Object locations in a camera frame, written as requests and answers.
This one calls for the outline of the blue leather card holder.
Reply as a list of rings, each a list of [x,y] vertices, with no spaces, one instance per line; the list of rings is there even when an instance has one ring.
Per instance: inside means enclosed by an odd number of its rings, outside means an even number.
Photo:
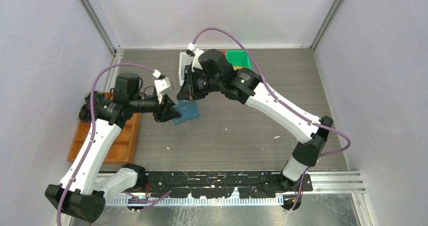
[[[173,108],[181,114],[180,118],[173,119],[174,125],[194,120],[200,117],[197,101],[179,100]]]

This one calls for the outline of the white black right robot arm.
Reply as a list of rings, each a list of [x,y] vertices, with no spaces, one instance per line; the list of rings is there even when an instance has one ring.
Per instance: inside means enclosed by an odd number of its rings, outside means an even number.
[[[265,187],[270,192],[296,190],[304,171],[316,165],[333,120],[329,116],[319,118],[300,109],[277,94],[252,69],[235,69],[225,54],[217,49],[188,49],[186,54],[192,61],[184,66],[183,84],[177,98],[196,101],[212,92],[219,92],[229,100],[264,113],[284,127],[298,143],[281,174]]]

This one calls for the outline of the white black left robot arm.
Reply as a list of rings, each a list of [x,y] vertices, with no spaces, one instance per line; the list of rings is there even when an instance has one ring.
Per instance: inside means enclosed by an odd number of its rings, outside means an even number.
[[[145,168],[127,163],[115,174],[96,182],[98,172],[113,142],[134,114],[151,113],[157,123],[180,118],[168,96],[173,90],[169,78],[155,72],[151,95],[140,92],[143,81],[137,74],[116,77],[111,97],[98,102],[88,135],[70,169],[57,185],[48,185],[45,196],[59,214],[93,223],[105,204],[124,191],[141,192],[147,187]]]

